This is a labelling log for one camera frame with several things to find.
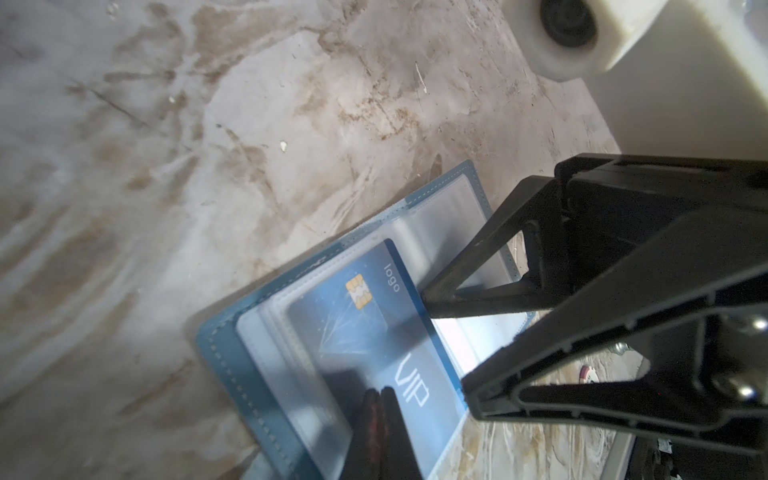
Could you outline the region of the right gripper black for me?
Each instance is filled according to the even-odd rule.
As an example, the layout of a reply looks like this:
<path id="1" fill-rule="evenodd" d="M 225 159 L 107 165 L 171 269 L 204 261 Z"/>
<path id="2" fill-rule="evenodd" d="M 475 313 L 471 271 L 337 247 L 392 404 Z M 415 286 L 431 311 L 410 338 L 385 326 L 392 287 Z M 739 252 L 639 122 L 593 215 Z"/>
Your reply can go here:
<path id="1" fill-rule="evenodd" d="M 582 154 L 555 178 L 523 179 L 422 291 L 433 318 L 479 317 L 601 274 L 463 379 L 472 415 L 764 453 L 766 163 Z"/>

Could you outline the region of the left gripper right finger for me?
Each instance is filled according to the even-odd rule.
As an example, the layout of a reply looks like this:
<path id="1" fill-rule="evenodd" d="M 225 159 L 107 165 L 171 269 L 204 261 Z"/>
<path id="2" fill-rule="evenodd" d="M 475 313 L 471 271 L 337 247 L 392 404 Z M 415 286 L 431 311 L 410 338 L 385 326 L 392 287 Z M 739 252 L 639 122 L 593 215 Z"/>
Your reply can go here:
<path id="1" fill-rule="evenodd" d="M 423 476 L 392 387 L 380 392 L 380 405 L 380 478 L 421 480 Z"/>

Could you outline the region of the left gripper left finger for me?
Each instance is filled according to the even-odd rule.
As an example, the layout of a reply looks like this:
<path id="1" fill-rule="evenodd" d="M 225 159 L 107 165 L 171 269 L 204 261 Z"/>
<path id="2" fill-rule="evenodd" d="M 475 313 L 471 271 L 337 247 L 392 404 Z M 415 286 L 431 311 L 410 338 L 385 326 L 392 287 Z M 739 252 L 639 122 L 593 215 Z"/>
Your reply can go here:
<path id="1" fill-rule="evenodd" d="M 382 475 L 383 451 L 383 406 L 381 395 L 369 389 L 363 402 L 345 462 L 340 474 L 341 480 L 373 480 Z"/>

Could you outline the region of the blue VIP credit card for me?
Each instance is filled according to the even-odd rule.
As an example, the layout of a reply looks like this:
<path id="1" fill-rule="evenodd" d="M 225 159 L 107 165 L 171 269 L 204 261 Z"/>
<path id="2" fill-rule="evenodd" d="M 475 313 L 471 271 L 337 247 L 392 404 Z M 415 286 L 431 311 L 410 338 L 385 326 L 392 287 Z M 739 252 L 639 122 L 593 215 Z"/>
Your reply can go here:
<path id="1" fill-rule="evenodd" d="M 365 390 L 392 387 L 423 477 L 466 406 L 459 379 L 395 243 L 386 238 L 290 301 L 287 322 L 347 419 Z"/>

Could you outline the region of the white poker chip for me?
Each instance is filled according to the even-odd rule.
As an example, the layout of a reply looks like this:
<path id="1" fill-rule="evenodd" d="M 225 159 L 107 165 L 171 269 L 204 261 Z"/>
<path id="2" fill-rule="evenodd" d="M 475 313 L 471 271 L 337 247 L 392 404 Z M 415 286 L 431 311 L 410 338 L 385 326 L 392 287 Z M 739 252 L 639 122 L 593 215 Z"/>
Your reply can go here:
<path id="1" fill-rule="evenodd" d="M 580 384 L 593 384 L 600 381 L 597 371 L 590 365 L 583 365 L 579 373 Z"/>

